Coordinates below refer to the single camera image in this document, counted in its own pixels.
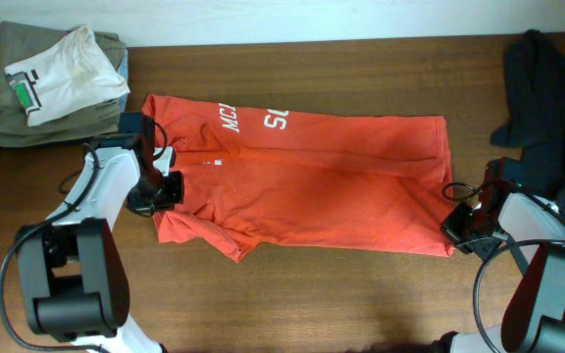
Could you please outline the orange t-shirt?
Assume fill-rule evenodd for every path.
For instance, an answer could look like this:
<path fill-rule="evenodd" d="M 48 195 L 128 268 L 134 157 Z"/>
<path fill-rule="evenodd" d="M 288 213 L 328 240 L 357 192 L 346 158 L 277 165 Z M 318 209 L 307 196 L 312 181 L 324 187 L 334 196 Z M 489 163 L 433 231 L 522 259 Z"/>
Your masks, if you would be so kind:
<path fill-rule="evenodd" d="M 184 200 L 162 242 L 201 238 L 234 261 L 259 244 L 447 257 L 452 179 L 441 116 L 340 117 L 151 95 Z"/>

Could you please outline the white folded t-shirt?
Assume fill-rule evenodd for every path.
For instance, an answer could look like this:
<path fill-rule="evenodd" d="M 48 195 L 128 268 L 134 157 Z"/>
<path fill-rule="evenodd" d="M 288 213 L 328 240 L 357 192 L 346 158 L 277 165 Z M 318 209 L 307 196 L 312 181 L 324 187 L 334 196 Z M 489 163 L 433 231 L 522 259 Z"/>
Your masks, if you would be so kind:
<path fill-rule="evenodd" d="M 7 66 L 4 73 L 30 126 L 129 93 L 127 82 L 87 25 L 68 33 L 48 50 Z"/>

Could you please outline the light blue folded garment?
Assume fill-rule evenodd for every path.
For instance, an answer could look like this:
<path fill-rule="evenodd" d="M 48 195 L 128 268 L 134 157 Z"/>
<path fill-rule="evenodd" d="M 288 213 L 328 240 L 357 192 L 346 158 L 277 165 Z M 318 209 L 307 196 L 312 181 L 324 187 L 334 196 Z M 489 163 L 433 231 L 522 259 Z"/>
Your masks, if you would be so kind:
<path fill-rule="evenodd" d="M 118 65 L 116 72 L 125 81 L 128 81 L 128 50 L 127 49 L 124 50 L 124 56 L 122 58 L 122 61 Z M 128 101 L 128 94 L 127 93 L 118 98 L 118 106 L 119 106 L 121 112 L 124 112 L 126 110 L 127 101 Z"/>

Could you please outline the olive folded garment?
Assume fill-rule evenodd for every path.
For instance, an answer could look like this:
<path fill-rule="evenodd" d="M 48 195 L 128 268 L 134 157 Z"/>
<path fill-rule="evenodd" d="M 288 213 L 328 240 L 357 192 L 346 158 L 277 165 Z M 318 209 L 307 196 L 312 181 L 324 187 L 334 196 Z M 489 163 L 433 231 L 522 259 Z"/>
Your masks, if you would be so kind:
<path fill-rule="evenodd" d="M 29 147 L 115 132 L 121 107 L 117 98 L 71 112 L 37 126 L 27 123 L 25 109 L 8 83 L 4 69 L 53 47 L 66 36 L 58 30 L 14 22 L 0 24 L 0 146 Z"/>

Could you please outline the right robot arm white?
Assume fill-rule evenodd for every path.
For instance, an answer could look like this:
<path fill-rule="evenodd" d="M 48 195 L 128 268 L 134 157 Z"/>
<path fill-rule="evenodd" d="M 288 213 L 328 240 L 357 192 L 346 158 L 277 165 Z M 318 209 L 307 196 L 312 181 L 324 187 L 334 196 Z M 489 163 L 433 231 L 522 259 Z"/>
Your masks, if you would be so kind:
<path fill-rule="evenodd" d="M 473 284 L 476 331 L 449 332 L 434 352 L 565 352 L 565 219 L 554 202 L 524 184 L 522 164 L 491 160 L 483 183 L 471 190 L 442 222 L 441 231 L 465 254 L 482 259 Z M 486 327 L 480 310 L 485 271 L 504 253 L 514 258 L 522 278 L 501 324 Z"/>

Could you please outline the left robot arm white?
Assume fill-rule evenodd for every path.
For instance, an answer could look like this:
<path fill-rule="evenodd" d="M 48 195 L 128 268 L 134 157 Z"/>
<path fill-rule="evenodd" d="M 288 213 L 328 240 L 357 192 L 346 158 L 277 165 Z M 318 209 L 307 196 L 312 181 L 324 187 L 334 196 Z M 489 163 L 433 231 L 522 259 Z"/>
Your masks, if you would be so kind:
<path fill-rule="evenodd" d="M 163 352 L 129 313 L 130 292 L 112 230 L 121 210 L 151 217 L 182 202 L 183 176 L 161 125 L 125 113 L 113 134 L 84 145 L 84 166 L 62 204 L 19 229 L 15 260 L 29 329 L 55 350 Z"/>

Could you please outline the dark grey clothes pile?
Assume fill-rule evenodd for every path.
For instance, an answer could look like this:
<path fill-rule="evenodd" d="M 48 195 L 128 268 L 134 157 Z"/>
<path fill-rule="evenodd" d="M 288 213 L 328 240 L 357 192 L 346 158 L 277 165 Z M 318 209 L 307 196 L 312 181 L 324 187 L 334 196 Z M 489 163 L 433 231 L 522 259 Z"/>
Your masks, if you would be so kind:
<path fill-rule="evenodd" d="M 490 142 L 520 148 L 525 185 L 565 216 L 565 56 L 530 29 L 505 52 L 504 82 L 510 118 Z"/>

